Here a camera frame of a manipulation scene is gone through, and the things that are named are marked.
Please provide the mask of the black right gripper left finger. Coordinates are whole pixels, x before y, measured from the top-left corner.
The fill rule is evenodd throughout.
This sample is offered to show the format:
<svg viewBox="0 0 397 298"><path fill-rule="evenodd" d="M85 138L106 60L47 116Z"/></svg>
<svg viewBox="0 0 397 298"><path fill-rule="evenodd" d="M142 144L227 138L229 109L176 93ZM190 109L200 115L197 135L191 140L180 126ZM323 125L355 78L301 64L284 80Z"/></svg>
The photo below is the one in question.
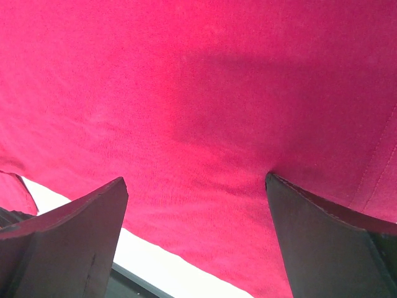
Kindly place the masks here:
<svg viewBox="0 0 397 298"><path fill-rule="evenodd" d="M127 202L119 177L42 215L1 209L1 297L104 297Z"/></svg>

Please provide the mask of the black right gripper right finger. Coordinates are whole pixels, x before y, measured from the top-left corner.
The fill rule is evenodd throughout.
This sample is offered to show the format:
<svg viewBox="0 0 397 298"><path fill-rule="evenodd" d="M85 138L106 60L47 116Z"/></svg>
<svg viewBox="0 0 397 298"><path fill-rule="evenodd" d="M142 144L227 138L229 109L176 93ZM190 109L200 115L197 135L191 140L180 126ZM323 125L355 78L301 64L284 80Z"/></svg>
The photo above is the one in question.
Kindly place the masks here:
<svg viewBox="0 0 397 298"><path fill-rule="evenodd" d="M396 297L396 224L274 173L265 189L293 297Z"/></svg>

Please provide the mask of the magenta pink t shirt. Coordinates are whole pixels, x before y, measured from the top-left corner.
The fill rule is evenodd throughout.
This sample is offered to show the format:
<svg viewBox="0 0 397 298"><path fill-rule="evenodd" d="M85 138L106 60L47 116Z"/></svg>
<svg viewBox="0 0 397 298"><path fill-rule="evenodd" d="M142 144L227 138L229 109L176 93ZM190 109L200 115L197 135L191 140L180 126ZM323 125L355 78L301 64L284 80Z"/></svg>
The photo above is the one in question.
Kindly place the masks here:
<svg viewBox="0 0 397 298"><path fill-rule="evenodd" d="M290 297L269 171L396 220L395 1L1 2L3 207L121 176L129 231Z"/></svg>

